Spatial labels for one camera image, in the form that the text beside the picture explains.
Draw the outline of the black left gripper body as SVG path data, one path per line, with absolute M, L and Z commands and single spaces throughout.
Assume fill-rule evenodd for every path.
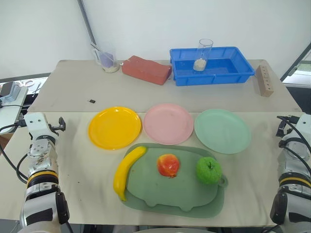
M 51 126 L 50 125 L 50 130 L 52 132 L 57 132 L 57 131 L 65 131 L 66 130 L 66 123 L 62 117 L 59 118 L 58 120 L 59 125 L 58 126 Z

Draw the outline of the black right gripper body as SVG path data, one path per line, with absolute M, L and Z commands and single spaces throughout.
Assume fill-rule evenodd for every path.
M 285 135 L 289 134 L 292 132 L 291 127 L 287 127 L 287 123 L 282 120 L 278 126 L 277 132 L 276 132 L 276 137 L 284 137 Z

